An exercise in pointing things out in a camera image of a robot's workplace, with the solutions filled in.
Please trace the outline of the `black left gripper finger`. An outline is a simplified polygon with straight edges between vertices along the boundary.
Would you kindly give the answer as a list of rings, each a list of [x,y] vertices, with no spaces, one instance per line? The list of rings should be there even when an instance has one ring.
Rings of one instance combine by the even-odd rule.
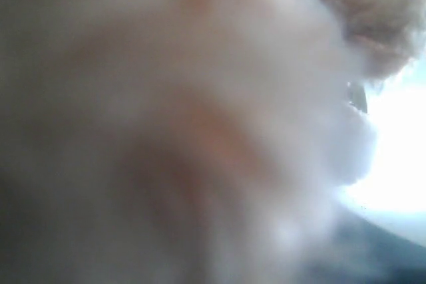
[[[425,248],[349,214],[306,263],[299,282],[424,283]]]

